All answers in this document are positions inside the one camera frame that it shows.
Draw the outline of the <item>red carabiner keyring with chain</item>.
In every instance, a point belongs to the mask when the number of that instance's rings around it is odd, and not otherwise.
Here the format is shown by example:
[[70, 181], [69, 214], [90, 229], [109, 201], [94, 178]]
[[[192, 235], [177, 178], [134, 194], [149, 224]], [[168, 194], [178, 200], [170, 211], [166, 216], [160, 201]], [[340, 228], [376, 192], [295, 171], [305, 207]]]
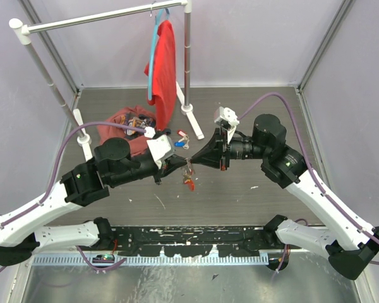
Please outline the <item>red carabiner keyring with chain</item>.
[[193, 192], [195, 190], [195, 183], [193, 181], [193, 175], [195, 170], [193, 164], [189, 158], [186, 159], [186, 165], [183, 167], [183, 184], [189, 187], [189, 190]]

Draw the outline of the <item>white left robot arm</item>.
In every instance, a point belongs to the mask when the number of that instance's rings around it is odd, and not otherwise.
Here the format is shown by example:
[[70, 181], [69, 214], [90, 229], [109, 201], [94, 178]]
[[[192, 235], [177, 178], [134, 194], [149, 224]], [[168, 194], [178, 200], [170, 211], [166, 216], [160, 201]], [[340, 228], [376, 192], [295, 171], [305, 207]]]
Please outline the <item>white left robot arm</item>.
[[109, 196], [111, 188], [153, 177], [155, 183], [187, 164], [163, 135], [148, 140], [148, 151], [131, 156], [129, 143], [111, 138], [93, 158], [64, 174], [49, 190], [15, 211], [0, 215], [0, 266], [12, 266], [44, 250], [74, 246], [106, 250], [113, 245], [109, 221], [98, 217], [80, 225], [50, 227], [54, 219]]

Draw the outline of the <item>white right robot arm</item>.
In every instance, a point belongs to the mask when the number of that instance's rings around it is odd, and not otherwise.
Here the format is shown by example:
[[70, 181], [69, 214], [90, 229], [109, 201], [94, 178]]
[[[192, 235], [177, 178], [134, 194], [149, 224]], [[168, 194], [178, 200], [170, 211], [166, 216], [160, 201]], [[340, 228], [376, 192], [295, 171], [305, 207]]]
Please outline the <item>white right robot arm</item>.
[[326, 230], [298, 224], [276, 215], [263, 228], [267, 246], [298, 246], [327, 259], [332, 268], [356, 280], [379, 252], [379, 226], [374, 227], [351, 211], [331, 191], [306, 160], [286, 144], [286, 128], [278, 117], [261, 114], [251, 136], [236, 131], [238, 123], [218, 117], [211, 140], [191, 163], [227, 170], [231, 160], [261, 160], [261, 170], [272, 182], [302, 201]]

